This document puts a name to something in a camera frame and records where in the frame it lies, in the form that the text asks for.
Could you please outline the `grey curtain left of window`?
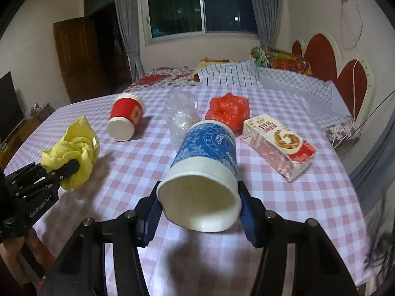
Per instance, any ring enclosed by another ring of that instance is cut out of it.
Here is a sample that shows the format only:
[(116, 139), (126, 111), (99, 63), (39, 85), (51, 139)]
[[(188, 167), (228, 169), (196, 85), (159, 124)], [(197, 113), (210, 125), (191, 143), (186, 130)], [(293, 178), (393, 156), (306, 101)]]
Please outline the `grey curtain left of window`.
[(144, 75), (141, 63), (138, 0), (115, 0), (118, 25), (129, 60), (131, 80), (135, 82)]

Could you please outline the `grey curtain of window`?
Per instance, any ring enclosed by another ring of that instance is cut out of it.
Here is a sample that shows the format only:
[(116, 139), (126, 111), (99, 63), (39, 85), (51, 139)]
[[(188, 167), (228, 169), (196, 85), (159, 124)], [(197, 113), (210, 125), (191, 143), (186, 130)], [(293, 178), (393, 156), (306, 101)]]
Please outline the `grey curtain of window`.
[(144, 75), (141, 63), (138, 0), (115, 0), (118, 25), (129, 60), (131, 80), (135, 82)]
[(261, 45), (274, 47), (277, 40), (282, 0), (251, 0)]

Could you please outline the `pink checkered tablecloth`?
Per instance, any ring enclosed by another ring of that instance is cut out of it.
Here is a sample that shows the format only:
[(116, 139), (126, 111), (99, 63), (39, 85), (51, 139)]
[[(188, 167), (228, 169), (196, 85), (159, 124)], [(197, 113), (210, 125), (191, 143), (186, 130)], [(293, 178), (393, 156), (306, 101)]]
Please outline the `pink checkered tablecloth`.
[[(242, 137), (221, 131), (215, 123), (200, 124), (176, 152), (165, 117), (168, 91), (141, 90), (146, 110), (132, 140), (118, 142), (106, 130), (114, 95), (85, 100), (57, 109), (23, 143), (6, 173), (39, 162), (41, 153), (64, 135), (80, 116), (87, 118), (100, 142), (99, 159), (89, 180), (77, 190), (59, 193), (59, 201), (36, 223), (39, 238), (58, 255), (86, 217), (97, 221), (118, 217), (132, 209), (163, 180), (162, 201), (185, 220), (194, 211), (187, 194), (204, 195), (206, 202), (224, 206), (236, 197), (238, 180), (267, 209), (285, 219), (317, 219), (336, 246), (355, 284), (370, 272), (365, 268), (366, 223), (352, 183), (324, 133), (310, 118), (306, 105), (284, 92), (237, 87), (192, 87), (199, 114), (210, 100), (227, 93), (243, 96), (251, 114), (267, 114), (315, 148), (311, 164), (294, 181), (287, 181)], [(151, 295), (248, 295), (261, 252), (247, 240), (242, 225), (220, 228), (210, 217), (206, 226), (187, 230), (162, 215), (155, 237), (139, 250)]]

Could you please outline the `yellow folded blanket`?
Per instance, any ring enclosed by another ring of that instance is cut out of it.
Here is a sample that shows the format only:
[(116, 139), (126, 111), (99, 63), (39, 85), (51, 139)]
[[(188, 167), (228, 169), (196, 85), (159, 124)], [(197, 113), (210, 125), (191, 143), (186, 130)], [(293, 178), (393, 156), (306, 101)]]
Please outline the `yellow folded blanket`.
[(194, 72), (192, 73), (192, 80), (194, 80), (195, 82), (199, 82), (200, 79), (199, 79), (198, 72), (202, 68), (205, 68), (206, 66), (209, 66), (212, 64), (217, 64), (217, 63), (234, 63), (234, 61), (229, 60), (229, 59), (211, 59), (211, 58), (205, 57), (197, 64), (196, 68), (194, 69)]

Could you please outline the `blue patterned paper cup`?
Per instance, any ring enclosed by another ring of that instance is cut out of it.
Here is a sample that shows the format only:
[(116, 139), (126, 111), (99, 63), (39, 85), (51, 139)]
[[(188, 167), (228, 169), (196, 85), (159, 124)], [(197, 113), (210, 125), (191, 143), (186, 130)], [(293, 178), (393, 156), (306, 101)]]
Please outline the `blue patterned paper cup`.
[(157, 187), (166, 219), (192, 231), (228, 230), (242, 207), (237, 176), (233, 131), (214, 120), (194, 124)]

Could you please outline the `yellow cloth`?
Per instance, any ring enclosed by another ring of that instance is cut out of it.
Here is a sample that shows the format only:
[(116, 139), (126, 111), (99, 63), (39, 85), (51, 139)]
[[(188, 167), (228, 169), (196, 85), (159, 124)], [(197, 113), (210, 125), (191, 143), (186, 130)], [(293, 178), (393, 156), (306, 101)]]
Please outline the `yellow cloth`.
[(63, 167), (71, 160), (80, 164), (78, 171), (60, 182), (64, 190), (75, 190), (88, 181), (99, 157), (100, 141), (87, 118), (80, 116), (50, 149), (41, 152), (40, 164), (47, 172)]

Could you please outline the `black television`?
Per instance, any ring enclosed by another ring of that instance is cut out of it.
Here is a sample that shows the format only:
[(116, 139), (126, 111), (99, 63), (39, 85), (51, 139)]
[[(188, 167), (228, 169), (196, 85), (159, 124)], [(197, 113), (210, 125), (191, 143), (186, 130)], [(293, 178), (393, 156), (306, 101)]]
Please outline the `black television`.
[(25, 118), (13, 85), (11, 72), (6, 73), (0, 80), (0, 114), (1, 143), (4, 143)]

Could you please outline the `brown wooden door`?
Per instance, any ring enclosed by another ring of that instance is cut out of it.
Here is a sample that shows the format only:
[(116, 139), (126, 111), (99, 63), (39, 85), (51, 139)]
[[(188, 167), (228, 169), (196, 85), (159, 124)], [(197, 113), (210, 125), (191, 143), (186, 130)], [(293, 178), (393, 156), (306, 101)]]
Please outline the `brown wooden door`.
[(115, 3), (53, 24), (61, 77), (71, 103), (122, 92), (132, 83)]

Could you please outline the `red plastic bag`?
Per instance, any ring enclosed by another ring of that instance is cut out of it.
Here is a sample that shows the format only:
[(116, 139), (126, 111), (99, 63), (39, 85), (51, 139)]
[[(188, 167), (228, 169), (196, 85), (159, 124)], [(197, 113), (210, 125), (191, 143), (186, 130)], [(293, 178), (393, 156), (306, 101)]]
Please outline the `red plastic bag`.
[(250, 104), (247, 98), (227, 93), (210, 100), (206, 120), (215, 120), (229, 127), (233, 132), (242, 129), (243, 123), (250, 116)]

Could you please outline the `colourful floral pillow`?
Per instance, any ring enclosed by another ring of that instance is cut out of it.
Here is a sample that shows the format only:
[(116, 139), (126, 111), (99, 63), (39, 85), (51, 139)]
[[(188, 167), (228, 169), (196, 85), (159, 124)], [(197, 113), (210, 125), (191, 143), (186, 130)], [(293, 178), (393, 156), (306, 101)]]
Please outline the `colourful floral pillow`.
[(313, 75), (311, 64), (302, 57), (283, 50), (260, 46), (252, 48), (250, 58), (262, 68), (287, 70), (303, 75)]

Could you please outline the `red paper cup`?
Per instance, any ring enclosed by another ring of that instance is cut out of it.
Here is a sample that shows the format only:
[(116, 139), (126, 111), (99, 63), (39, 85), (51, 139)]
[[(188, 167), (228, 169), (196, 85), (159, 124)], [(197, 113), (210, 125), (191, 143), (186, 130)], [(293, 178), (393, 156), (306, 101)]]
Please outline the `red paper cup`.
[(108, 134), (120, 142), (132, 139), (144, 113), (142, 98), (129, 92), (120, 93), (114, 100), (107, 122)]

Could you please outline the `floral red bedspread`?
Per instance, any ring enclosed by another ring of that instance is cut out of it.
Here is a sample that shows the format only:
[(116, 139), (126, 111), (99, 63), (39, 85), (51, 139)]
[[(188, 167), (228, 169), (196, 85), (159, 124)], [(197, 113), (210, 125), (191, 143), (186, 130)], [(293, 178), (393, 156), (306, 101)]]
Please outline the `floral red bedspread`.
[(193, 77), (194, 70), (195, 68), (190, 66), (152, 69), (128, 86), (124, 92), (135, 92), (155, 88), (199, 86), (199, 79)]

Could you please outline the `clear plastic bag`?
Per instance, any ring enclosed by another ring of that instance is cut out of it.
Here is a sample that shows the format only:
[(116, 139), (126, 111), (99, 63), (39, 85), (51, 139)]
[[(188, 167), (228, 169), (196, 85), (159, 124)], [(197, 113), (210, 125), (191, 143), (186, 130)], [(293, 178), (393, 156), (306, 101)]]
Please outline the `clear plastic bag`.
[(172, 146), (177, 151), (190, 127), (201, 120), (198, 115), (198, 98), (189, 91), (171, 88), (165, 103), (165, 118)]

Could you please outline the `grey curtain right of window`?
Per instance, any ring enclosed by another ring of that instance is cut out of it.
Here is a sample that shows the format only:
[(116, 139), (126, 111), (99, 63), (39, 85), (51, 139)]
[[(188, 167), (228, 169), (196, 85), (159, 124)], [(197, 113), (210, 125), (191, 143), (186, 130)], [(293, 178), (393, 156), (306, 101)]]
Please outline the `grey curtain right of window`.
[(261, 45), (274, 47), (277, 40), (282, 0), (251, 0)]

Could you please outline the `red white nut-milk carton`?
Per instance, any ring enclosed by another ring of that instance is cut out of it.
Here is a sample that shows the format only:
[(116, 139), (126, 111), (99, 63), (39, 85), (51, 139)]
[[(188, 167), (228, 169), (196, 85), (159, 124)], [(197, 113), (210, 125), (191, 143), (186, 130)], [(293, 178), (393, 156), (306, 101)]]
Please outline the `red white nut-milk carton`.
[(245, 120), (242, 139), (291, 183), (308, 169), (315, 148), (267, 114)]

